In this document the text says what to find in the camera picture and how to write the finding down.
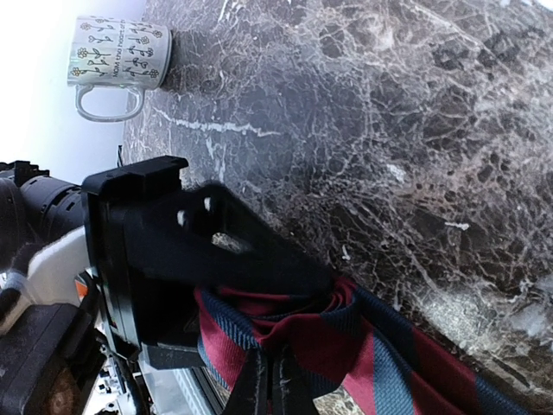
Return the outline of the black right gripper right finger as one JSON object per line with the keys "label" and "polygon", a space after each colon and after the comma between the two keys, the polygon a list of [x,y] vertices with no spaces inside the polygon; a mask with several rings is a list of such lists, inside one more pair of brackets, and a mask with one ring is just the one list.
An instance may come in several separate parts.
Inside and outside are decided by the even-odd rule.
{"label": "black right gripper right finger", "polygon": [[276,415],[319,415],[289,346],[285,346],[272,363],[271,405]]}

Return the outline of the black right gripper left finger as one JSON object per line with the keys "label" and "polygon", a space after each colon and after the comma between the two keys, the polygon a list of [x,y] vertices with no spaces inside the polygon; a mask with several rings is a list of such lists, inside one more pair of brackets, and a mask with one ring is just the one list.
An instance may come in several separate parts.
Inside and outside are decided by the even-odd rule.
{"label": "black right gripper left finger", "polygon": [[224,415],[266,415],[269,410],[270,361],[260,349],[248,350],[226,403]]}

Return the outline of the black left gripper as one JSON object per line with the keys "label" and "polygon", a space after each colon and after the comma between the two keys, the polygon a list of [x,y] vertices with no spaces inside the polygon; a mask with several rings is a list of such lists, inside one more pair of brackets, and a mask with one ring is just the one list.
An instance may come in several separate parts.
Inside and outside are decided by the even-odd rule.
{"label": "black left gripper", "polygon": [[203,365],[198,329],[185,330],[197,317],[192,292],[162,280],[297,296],[332,285],[330,271],[228,188],[179,190],[187,166],[183,157],[159,156],[88,176],[81,187],[108,345],[159,370]]}

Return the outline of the red navy striped tie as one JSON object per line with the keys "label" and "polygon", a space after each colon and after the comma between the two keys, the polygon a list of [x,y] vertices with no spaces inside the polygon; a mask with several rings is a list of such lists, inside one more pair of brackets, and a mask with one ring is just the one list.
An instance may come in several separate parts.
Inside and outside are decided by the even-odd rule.
{"label": "red navy striped tie", "polygon": [[349,278],[321,295],[199,288],[200,356],[231,394],[248,350],[289,346],[313,401],[343,387],[366,414],[520,414],[410,321]]}

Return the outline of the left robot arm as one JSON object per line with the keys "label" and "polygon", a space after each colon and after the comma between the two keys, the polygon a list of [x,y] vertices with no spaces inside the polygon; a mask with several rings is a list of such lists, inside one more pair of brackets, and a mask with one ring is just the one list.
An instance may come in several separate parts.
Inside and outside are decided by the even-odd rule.
{"label": "left robot arm", "polygon": [[1,267],[24,249],[68,243],[61,269],[16,268],[1,295],[1,372],[62,368],[87,375],[99,360],[92,319],[103,310],[108,342],[124,358],[161,369],[201,367],[211,350],[288,348],[318,372],[332,355],[332,324],[317,312],[278,313],[256,335],[247,318],[194,288],[233,288],[272,299],[329,299],[330,273],[274,233],[227,187],[185,190],[187,161],[162,156],[89,176],[54,179],[27,162],[1,167]]}

